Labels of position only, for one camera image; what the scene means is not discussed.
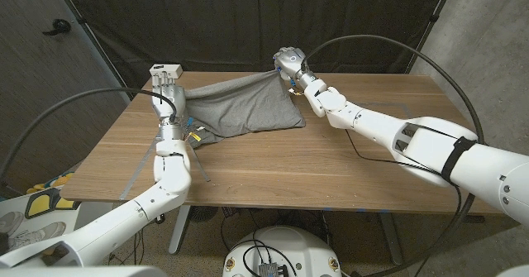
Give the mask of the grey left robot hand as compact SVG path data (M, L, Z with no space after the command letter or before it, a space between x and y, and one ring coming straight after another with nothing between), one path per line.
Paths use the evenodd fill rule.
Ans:
M162 122L177 122L185 109L183 87L175 83L174 77L162 71L152 76L152 92L161 96L152 98L152 106L158 118Z

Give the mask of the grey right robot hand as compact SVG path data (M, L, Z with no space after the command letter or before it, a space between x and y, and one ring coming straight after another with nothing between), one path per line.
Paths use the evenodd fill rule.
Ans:
M282 47L273 56L274 67L285 81L300 79L303 75L302 62L306 58L299 48Z

